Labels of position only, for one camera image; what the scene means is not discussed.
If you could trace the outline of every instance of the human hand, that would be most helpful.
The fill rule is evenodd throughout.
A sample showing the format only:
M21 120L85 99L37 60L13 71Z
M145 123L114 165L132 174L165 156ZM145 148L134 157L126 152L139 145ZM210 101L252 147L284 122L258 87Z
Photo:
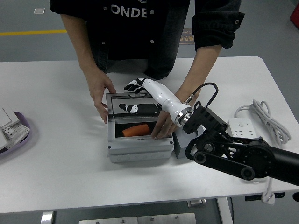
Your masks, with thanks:
M102 102L104 90L107 88L110 93L116 93L111 79L102 72L98 67L88 68L83 70L86 77L90 96L94 101L94 106L97 108L104 123L107 123L107 105Z
M170 114L166 111L161 111L158 121L151 133L151 137L157 139L164 138L176 131L177 128L178 126L172 122Z

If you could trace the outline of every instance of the yellow floor line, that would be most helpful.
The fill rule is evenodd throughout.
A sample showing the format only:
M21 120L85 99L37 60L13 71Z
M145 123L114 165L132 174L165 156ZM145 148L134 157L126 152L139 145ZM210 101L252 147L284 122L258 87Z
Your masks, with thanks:
M4 32L4 33L0 33L0 36L36 35L36 34L62 34L62 33L66 33L66 30L65 29L58 29L58 30Z

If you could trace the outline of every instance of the carrot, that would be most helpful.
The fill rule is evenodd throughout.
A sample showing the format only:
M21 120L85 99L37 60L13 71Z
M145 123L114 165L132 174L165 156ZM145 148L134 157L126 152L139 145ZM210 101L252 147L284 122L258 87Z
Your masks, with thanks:
M150 135L150 128L147 124L136 125L123 130L122 134L124 137Z

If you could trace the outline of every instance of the purple tray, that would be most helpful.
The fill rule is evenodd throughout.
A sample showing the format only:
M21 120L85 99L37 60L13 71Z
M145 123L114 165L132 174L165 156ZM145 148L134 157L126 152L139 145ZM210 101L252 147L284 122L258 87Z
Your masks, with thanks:
M30 125L29 123L27 122L27 120L25 119L25 117L23 116L23 114L19 113L19 112L14 112L15 115L18 117L18 119L20 120L20 123L24 126L26 126L27 128L30 129ZM4 154L7 154L7 153L10 153L20 147L22 147L24 144L27 143L27 141L29 140L31 136L31 130L29 131L29 134L17 145L15 145L14 147L10 148L10 149L7 149L7 148L3 148L0 150L0 156L4 155Z

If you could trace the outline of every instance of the white robotic hand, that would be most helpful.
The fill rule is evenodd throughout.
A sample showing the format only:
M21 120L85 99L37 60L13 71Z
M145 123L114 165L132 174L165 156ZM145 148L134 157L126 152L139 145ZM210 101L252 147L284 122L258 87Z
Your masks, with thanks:
M162 106L162 110L169 112L172 122L177 126L183 126L193 113L192 107L183 104L165 85L154 80L138 78L124 89L134 93L145 89Z

